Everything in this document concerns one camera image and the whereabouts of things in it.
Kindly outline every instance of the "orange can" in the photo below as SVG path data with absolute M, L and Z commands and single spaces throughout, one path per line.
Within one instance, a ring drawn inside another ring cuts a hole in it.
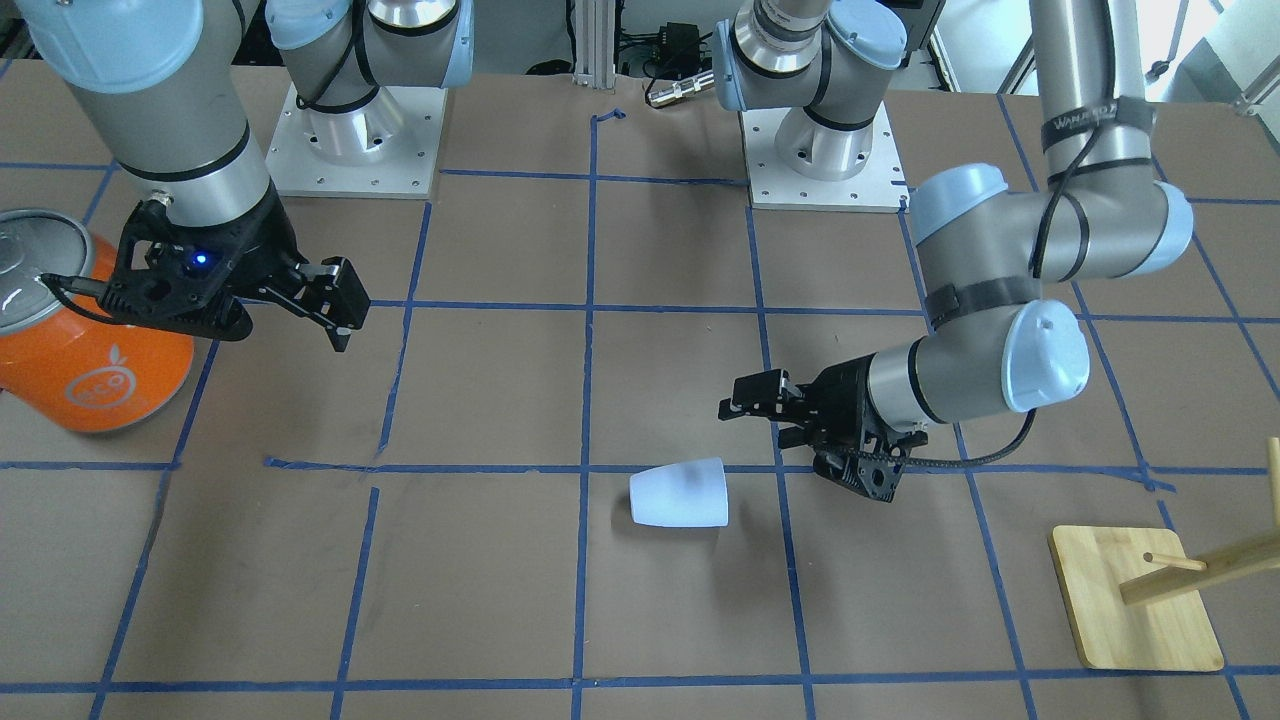
M 0 388 L 69 430 L 137 423 L 173 398 L 191 372 L 189 337 L 82 318 L 38 279 L 105 281 L 114 264 L 115 249 L 67 215 L 0 213 Z M 76 302 L 101 314 L 91 299 Z

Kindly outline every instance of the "table surface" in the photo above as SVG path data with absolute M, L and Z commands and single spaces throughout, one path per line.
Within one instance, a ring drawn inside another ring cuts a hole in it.
M 0 208 L 116 237 L 136 197 L 70 94 L 0 68 Z M 266 147 L 288 78 L 234 81 Z M 986 161 L 1042 187 L 1034 99 L 887 106 L 911 186 Z M 1203 593 L 1222 673 L 1094 673 L 1048 551 L 1059 524 L 1171 527 L 1194 553 L 1271 523 L 1280 159 L 1221 105 L 1162 106 L 1155 150 L 1197 237 L 1160 274 L 1048 290 L 1089 337 L 1083 396 L 883 505 L 716 407 L 739 375 L 924 332 L 905 217 L 753 211 L 713 99 L 476 77 L 429 204 L 285 201 L 303 252 L 351 258 L 375 299 L 346 354 L 255 306 L 128 430 L 0 395 L 0 716 L 1277 717 L 1276 577 Z M 631 521 L 631 473 L 710 456 L 727 528 Z

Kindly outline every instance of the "wooden stand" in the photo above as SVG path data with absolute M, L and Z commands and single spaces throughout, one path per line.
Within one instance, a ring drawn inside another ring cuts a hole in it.
M 1280 525 L 1280 439 L 1267 461 Z M 1085 667 L 1207 673 L 1222 669 L 1222 651 L 1199 588 L 1275 568 L 1280 529 L 1193 559 L 1172 530 L 1151 528 L 1059 525 L 1050 547 Z

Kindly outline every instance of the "robotic arm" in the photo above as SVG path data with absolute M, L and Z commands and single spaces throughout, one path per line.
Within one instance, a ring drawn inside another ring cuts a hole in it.
M 876 0 L 748 0 L 716 28 L 716 92 L 727 110 L 792 108 L 778 155 L 805 177 L 845 181 L 867 164 L 905 47 L 902 22 Z
M 108 281 L 42 277 L 68 307 L 79 310 L 69 293 L 86 295 L 102 322 L 242 340 L 252 320 L 241 300 L 255 299 L 317 323 L 337 351 L 364 324 L 370 300 L 351 263 L 312 264 L 298 251 L 232 87 L 228 68 L 259 4 L 19 0 L 41 55 L 142 197 Z M 314 124 L 329 128 L 316 136 L 358 163 L 376 160 L 396 135 L 383 83 L 470 78 L 470 35 L 458 31 L 470 28 L 470 8 L 269 0 L 268 14 Z
M 785 370 L 739 378 L 722 420 L 791 423 L 780 446 L 812 446 L 818 474 L 887 502 L 929 425 L 1032 413 L 1084 389 L 1088 345 L 1042 284 L 1162 269 L 1187 249 L 1193 218 L 1176 187 L 1152 182 L 1133 0 L 1032 0 L 1032 22 L 1051 190 L 1010 193 L 982 164 L 924 182 L 910 217 L 933 333 L 809 384 Z M 1028 429 L 1029 419 L 1015 443 Z

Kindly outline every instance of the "white mounting plate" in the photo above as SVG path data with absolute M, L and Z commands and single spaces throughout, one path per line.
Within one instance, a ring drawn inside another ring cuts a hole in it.
M 906 176 L 897 143 L 881 102 L 872 122 L 872 152 L 863 170 L 847 181 L 819 181 L 792 170 L 778 156 L 773 138 L 790 108 L 746 110 L 742 146 L 751 179 L 751 206 L 769 210 L 835 210 L 844 213 L 897 213 L 909 202 Z
M 374 165 L 337 165 L 311 149 L 307 140 L 310 128 L 298 110 L 297 91 L 291 85 L 266 152 L 266 169 L 279 193 L 291 197 L 429 199 L 448 91 L 438 87 L 385 90 L 404 110 L 413 142 L 401 146 L 406 152 L 389 155 Z

